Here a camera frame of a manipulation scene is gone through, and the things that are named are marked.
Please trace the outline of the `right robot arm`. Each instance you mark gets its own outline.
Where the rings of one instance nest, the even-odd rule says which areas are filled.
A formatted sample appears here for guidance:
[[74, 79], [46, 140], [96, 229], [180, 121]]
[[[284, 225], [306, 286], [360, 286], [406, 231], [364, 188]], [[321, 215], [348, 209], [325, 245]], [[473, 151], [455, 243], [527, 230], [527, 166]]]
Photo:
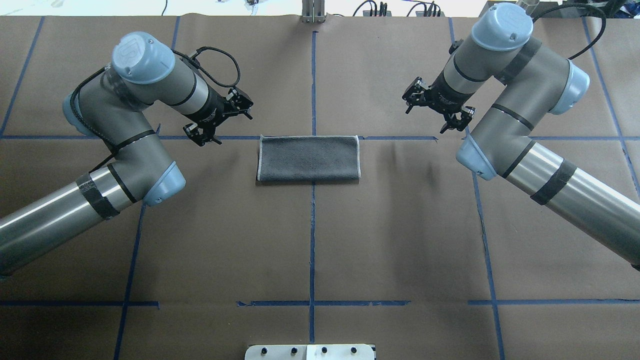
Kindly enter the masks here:
[[505, 178], [638, 269], [639, 205], [530, 137], [546, 114], [569, 111], [590, 86], [585, 71], [546, 47], [533, 30], [523, 7], [495, 4], [468, 38], [451, 45], [434, 82], [417, 77], [402, 99], [409, 109], [442, 114], [441, 132], [463, 132], [476, 112], [466, 102], [497, 79], [505, 89], [466, 137], [457, 161], [485, 180]]

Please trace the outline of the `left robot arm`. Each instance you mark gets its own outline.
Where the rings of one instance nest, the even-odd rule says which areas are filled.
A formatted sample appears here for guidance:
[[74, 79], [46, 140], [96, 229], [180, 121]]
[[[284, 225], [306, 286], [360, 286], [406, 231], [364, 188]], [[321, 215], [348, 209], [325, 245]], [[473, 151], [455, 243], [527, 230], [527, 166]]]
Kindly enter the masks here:
[[236, 77], [216, 80], [199, 55], [221, 48], [203, 46], [191, 55], [170, 48], [142, 30], [121, 37], [110, 60], [65, 98], [67, 122], [86, 138], [99, 141], [105, 158], [75, 180], [1, 219], [1, 278], [132, 205], [153, 207], [186, 185], [176, 160], [162, 144], [144, 112], [156, 103], [188, 122], [185, 136], [197, 146], [221, 143], [217, 129], [231, 117], [251, 118], [254, 101]]

